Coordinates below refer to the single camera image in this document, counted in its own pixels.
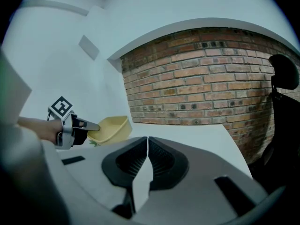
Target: black office chair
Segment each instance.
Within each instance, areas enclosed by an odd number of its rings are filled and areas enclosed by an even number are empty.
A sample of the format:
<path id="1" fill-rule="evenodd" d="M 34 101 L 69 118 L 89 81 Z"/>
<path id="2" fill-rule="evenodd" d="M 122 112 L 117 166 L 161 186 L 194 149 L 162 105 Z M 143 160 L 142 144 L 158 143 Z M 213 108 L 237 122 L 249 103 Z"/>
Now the black office chair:
<path id="1" fill-rule="evenodd" d="M 253 178 L 271 193 L 299 180 L 300 102 L 277 91 L 277 88 L 294 90 L 298 87 L 299 73 L 295 64 L 281 54 L 271 56 L 269 61 L 275 70 L 271 78 L 275 134 L 261 158 L 249 168 Z"/>

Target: chair headrest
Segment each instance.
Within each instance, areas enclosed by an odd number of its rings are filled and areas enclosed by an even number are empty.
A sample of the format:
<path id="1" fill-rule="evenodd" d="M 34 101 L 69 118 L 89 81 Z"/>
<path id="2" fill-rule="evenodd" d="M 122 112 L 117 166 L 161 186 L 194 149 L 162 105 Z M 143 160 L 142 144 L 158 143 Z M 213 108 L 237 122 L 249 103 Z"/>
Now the chair headrest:
<path id="1" fill-rule="evenodd" d="M 272 85 L 278 88 L 294 90 L 299 84 L 299 73 L 296 65 L 285 55 L 276 54 L 269 57 L 274 67 L 275 76 Z"/>

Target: hand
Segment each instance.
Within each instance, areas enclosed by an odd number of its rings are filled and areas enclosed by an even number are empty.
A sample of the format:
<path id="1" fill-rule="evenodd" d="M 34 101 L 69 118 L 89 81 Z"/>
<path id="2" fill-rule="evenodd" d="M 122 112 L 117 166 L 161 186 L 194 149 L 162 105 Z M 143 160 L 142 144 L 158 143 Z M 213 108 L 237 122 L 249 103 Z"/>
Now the hand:
<path id="1" fill-rule="evenodd" d="M 20 117 L 18 124 L 22 127 L 33 130 L 41 140 L 48 140 L 56 144 L 57 133 L 62 131 L 62 124 L 60 120 L 40 120 L 32 118 Z"/>

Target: yellow bowl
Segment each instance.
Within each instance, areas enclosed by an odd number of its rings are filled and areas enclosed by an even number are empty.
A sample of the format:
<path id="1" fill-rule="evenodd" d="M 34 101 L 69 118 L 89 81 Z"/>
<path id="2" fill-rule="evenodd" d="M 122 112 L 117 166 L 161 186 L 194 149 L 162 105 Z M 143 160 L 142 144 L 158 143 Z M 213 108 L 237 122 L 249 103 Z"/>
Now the yellow bowl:
<path id="1" fill-rule="evenodd" d="M 98 123 L 99 131 L 89 131 L 88 137 L 100 145 L 126 140 L 132 131 L 128 116 L 107 117 Z"/>

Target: black slot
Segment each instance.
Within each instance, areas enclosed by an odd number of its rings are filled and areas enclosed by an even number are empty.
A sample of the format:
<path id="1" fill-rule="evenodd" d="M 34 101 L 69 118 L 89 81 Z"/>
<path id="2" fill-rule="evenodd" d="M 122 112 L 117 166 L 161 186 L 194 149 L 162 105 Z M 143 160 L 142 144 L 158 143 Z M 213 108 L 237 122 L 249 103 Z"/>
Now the black slot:
<path id="1" fill-rule="evenodd" d="M 82 160 L 85 160 L 83 156 L 77 156 L 77 157 L 66 158 L 61 161 L 64 165 L 68 165 L 68 164 L 80 162 Z"/>
<path id="2" fill-rule="evenodd" d="M 236 211 L 238 216 L 242 216 L 245 213 L 252 210 L 255 205 L 242 192 L 238 186 L 228 177 L 219 177 L 215 179 L 215 183 L 221 189 L 228 202 L 232 205 L 232 208 Z"/>

